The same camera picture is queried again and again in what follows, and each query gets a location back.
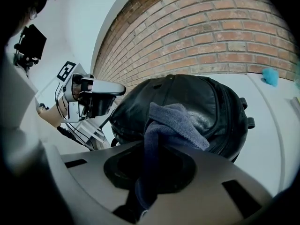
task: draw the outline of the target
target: wire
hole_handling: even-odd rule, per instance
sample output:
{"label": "wire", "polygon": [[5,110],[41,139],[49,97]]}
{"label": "wire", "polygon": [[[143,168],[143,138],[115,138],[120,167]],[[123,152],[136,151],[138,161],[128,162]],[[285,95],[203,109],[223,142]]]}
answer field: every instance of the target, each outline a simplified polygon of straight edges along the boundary
{"label": "wire", "polygon": [[[58,86],[57,86],[57,88],[56,88],[56,90],[55,90],[55,94],[54,94],[55,104],[56,104],[56,108],[57,108],[57,110],[58,110],[60,116],[61,116],[62,118],[64,118],[64,119],[66,119],[66,117],[60,112],[59,104],[58,104],[58,96],[59,96],[60,93],[61,93],[62,86],[61,86],[61,88],[60,88],[59,93],[58,93],[57,96],[56,96],[57,89],[59,88],[59,86],[60,86],[60,83],[58,84]],[[89,142],[91,143],[92,148],[91,148],[90,146],[88,146],[87,143],[85,143],[84,140],[83,140],[78,134],[76,134],[76,133],[69,127],[69,125],[70,125],[73,129],[75,129],[78,133],[80,133],[80,134],[82,134],[83,136],[85,136],[85,137],[89,140]],[[73,134],[73,135],[76,135],[76,136],[81,140],[81,142],[83,142],[82,145],[83,145],[84,147],[87,147],[87,148],[90,149],[90,150],[95,150],[94,144],[92,143],[92,141],[91,141],[85,134],[83,134],[82,132],[78,131],[78,130],[77,130],[73,125],[71,125],[71,124],[66,124],[66,126],[72,131],[72,134]]]}

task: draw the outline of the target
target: dark blue fabric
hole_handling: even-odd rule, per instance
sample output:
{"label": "dark blue fabric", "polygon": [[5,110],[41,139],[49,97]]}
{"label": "dark blue fabric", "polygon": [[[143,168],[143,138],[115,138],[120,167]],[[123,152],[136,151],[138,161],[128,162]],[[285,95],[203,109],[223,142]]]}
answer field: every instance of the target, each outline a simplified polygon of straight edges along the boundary
{"label": "dark blue fabric", "polygon": [[158,146],[172,144],[205,150],[208,141],[194,128],[185,107],[181,104],[159,106],[150,103],[149,121],[144,132],[144,163],[135,184],[138,202],[146,210],[157,197]]}

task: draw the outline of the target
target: gray towel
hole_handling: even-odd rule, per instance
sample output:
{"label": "gray towel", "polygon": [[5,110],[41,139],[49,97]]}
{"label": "gray towel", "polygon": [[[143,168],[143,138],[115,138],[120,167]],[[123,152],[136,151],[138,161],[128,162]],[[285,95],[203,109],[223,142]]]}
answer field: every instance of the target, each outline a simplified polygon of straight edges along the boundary
{"label": "gray towel", "polygon": [[205,150],[208,141],[194,128],[181,104],[159,106],[150,103],[149,121],[144,132],[144,163],[135,194],[141,206],[148,210],[157,197],[158,146],[172,144]]}

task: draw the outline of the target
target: black backpack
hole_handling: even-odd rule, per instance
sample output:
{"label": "black backpack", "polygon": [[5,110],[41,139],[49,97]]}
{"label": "black backpack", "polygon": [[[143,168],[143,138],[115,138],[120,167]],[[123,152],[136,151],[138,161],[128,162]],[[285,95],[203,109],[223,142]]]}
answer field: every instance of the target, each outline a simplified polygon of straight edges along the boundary
{"label": "black backpack", "polygon": [[202,76],[168,75],[137,85],[110,116],[112,132],[120,144],[143,140],[150,102],[185,106],[197,131],[210,147],[206,150],[233,160],[254,128],[247,118],[247,103],[219,82]]}

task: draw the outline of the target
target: brick wall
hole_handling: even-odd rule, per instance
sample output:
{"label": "brick wall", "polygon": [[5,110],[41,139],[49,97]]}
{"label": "brick wall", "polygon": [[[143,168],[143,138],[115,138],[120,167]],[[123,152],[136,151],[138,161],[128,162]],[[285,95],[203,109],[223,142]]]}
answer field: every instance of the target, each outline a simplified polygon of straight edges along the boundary
{"label": "brick wall", "polygon": [[94,75],[127,93],[167,74],[261,73],[293,80],[298,52],[268,0],[130,0],[111,25]]}

